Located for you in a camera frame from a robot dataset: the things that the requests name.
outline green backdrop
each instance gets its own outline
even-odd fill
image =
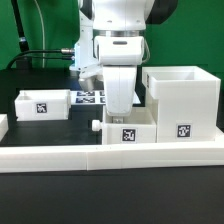
[[[47,49],[72,47],[79,37],[77,0],[38,0],[42,9]],[[18,0],[31,49],[42,48],[42,32],[33,0]],[[148,25],[148,65],[197,65],[224,77],[224,1],[179,0],[177,10],[162,25]],[[19,53],[10,0],[0,1],[0,69]],[[48,61],[47,67],[70,62]],[[41,61],[35,62],[40,67]]]

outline open white box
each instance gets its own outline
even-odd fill
[[[15,100],[17,121],[65,120],[70,107],[70,90],[20,91]]]
[[[123,124],[115,124],[103,108],[102,144],[128,143],[124,132],[128,132],[129,143],[155,143],[156,124],[151,112],[145,107],[133,107],[130,116],[124,117]]]
[[[147,107],[157,142],[213,141],[220,79],[198,67],[145,67]]]

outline black table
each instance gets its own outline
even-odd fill
[[[0,72],[0,113],[7,113],[5,146],[101,144],[91,131],[101,106],[73,106],[67,121],[16,122],[22,89],[77,89],[64,70]],[[218,126],[223,123],[222,94]],[[223,224],[224,168],[187,167],[0,174],[4,224]]]

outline white platform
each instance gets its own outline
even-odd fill
[[[213,142],[0,148],[1,173],[213,165],[224,165],[218,129]]]

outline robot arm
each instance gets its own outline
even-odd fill
[[[106,108],[112,117],[131,113],[137,65],[144,55],[145,18],[153,4],[154,0],[93,0],[93,29],[98,34],[94,53],[103,68]]]
[[[76,63],[71,70],[79,71],[80,81],[84,83],[99,74],[103,76],[110,116],[125,117],[131,112],[137,66],[142,64],[145,50],[145,21],[151,19],[153,9],[156,11],[160,5],[169,3],[175,5],[175,2],[78,0],[80,39],[75,46]]]

